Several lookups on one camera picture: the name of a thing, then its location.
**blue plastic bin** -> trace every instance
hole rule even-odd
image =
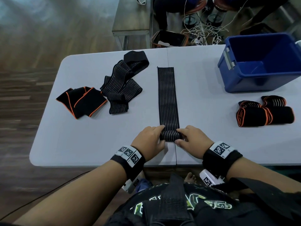
[[[225,90],[271,91],[301,75],[301,49],[286,33],[230,36],[219,60]]]

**person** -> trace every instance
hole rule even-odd
[[[263,8],[255,16],[242,25],[242,30],[262,22],[268,15],[273,13],[287,1],[288,0],[225,0],[228,5],[231,5],[237,9],[241,8],[244,3],[244,7],[253,8],[263,6]]]
[[[192,10],[198,0],[153,0],[154,17],[159,24],[159,29],[167,29],[167,16],[169,13],[183,13]]]
[[[164,125],[146,127],[133,140],[131,146],[141,153],[141,159],[145,159],[143,162],[164,149],[165,141],[158,141],[163,129]],[[175,143],[192,156],[203,159],[205,166],[206,155],[218,142],[213,142],[200,129],[190,125],[177,131],[184,139]],[[225,143],[222,146],[231,148]],[[92,225],[126,182],[128,168],[112,157],[38,203],[14,224]],[[191,183],[183,183],[172,175],[170,184],[144,187],[130,197],[106,225],[300,225],[301,183],[244,157],[235,160],[225,173],[227,180],[246,184],[242,186],[239,199],[233,199],[216,188],[194,183],[191,174],[188,176]],[[252,184],[255,186],[251,190],[246,189]]]

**black wrist strap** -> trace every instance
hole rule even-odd
[[[208,149],[203,156],[203,166],[213,175],[226,177],[232,164],[243,157],[238,151],[232,151],[226,158],[220,157],[214,151]]]
[[[113,161],[119,163],[120,165],[122,165],[122,167],[124,168],[124,170],[126,172],[127,180],[130,179],[130,180],[133,181],[138,176],[138,174],[143,170],[143,166],[144,166],[144,163],[145,163],[145,158],[138,151],[137,148],[134,148],[133,146],[131,146],[131,147],[132,147],[131,149],[128,149],[126,146],[122,147],[121,149],[119,149],[115,153],[115,155],[113,155],[113,157],[111,158],[111,160],[113,160]],[[127,160],[125,160],[122,156],[120,156],[120,151],[121,150],[125,154],[127,152],[130,152],[130,154],[127,155],[128,156]]]

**black cable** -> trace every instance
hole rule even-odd
[[[60,186],[56,187],[55,189],[53,189],[53,190],[51,190],[51,191],[49,191],[49,192],[47,192],[47,193],[43,194],[42,196],[40,196],[40,197],[37,197],[36,199],[34,199],[34,200],[32,200],[32,201],[28,202],[27,204],[25,204],[25,205],[22,205],[21,207],[19,207],[19,208],[15,209],[14,211],[12,211],[12,212],[10,212],[10,213],[6,214],[4,217],[2,217],[2,218],[0,219],[0,221],[2,221],[4,218],[8,217],[10,214],[12,214],[12,213],[16,212],[17,210],[19,210],[19,209],[21,209],[21,208],[25,207],[26,205],[29,205],[30,203],[32,203],[32,202],[34,202],[34,201],[36,201],[36,200],[40,199],[41,197],[44,197],[44,196],[46,196],[47,194],[50,194],[51,192],[53,192],[53,191],[57,190],[58,188],[60,188],[60,187],[62,187],[63,185],[67,184],[68,182],[71,182],[72,180],[74,180],[74,179],[78,178],[79,176],[82,176],[82,175],[84,175],[84,174],[86,174],[86,173],[88,173],[88,172],[90,172],[90,171],[84,172],[84,173],[82,173],[82,174],[80,174],[80,175],[78,175],[78,176],[76,176],[76,177],[74,177],[74,178],[70,179],[69,181],[67,181],[67,182],[65,182],[65,183],[63,183],[63,184],[61,184]]]

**forearm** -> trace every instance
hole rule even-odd
[[[286,193],[301,192],[301,183],[263,167],[244,157],[235,161],[227,173],[230,178],[251,178],[277,187]]]
[[[125,182],[123,167],[110,160],[37,204],[15,224],[92,225]]]

